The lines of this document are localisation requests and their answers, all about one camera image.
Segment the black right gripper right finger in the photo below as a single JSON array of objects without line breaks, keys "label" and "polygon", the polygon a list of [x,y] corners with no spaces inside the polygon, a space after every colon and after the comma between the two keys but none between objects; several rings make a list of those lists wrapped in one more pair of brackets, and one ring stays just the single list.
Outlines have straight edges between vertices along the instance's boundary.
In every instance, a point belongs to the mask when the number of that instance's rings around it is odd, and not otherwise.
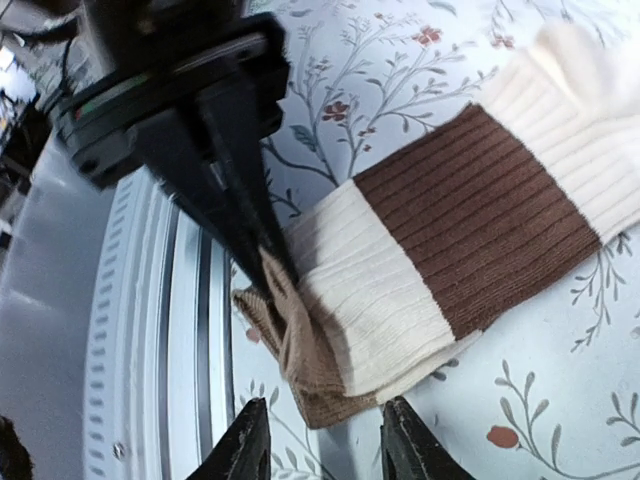
[{"label": "black right gripper right finger", "polygon": [[381,464],[385,480],[473,480],[402,396],[383,407]]}]

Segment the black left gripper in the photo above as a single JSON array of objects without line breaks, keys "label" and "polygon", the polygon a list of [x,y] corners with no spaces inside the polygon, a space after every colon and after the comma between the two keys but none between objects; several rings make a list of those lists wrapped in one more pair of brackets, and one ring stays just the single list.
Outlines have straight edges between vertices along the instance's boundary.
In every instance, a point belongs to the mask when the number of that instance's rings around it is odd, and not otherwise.
[{"label": "black left gripper", "polygon": [[[290,66],[276,16],[244,17],[242,8],[240,1],[83,2],[79,27],[105,74],[65,96],[52,114],[78,171],[98,188],[137,169],[116,137],[145,120],[146,165],[265,292],[262,249],[298,279],[260,146],[281,126]],[[225,66],[247,75],[254,98],[206,89],[198,96],[201,115],[157,114],[221,81]]]}]

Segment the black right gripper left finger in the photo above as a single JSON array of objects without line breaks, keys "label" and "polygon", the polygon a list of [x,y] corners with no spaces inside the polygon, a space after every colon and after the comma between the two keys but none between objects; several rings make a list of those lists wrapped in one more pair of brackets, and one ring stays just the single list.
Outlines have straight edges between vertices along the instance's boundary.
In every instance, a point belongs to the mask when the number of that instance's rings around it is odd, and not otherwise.
[{"label": "black right gripper left finger", "polygon": [[188,480],[269,480],[271,435],[266,400],[249,400]]}]

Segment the cream brown striped sock pair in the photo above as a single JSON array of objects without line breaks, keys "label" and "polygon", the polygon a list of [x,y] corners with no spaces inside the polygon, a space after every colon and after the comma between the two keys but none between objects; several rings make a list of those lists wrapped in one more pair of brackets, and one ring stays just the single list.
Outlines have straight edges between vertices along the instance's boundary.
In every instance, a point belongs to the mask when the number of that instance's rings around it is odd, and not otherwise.
[{"label": "cream brown striped sock pair", "polygon": [[403,394],[639,221],[639,41],[544,27],[449,122],[286,231],[236,307],[326,428]]}]

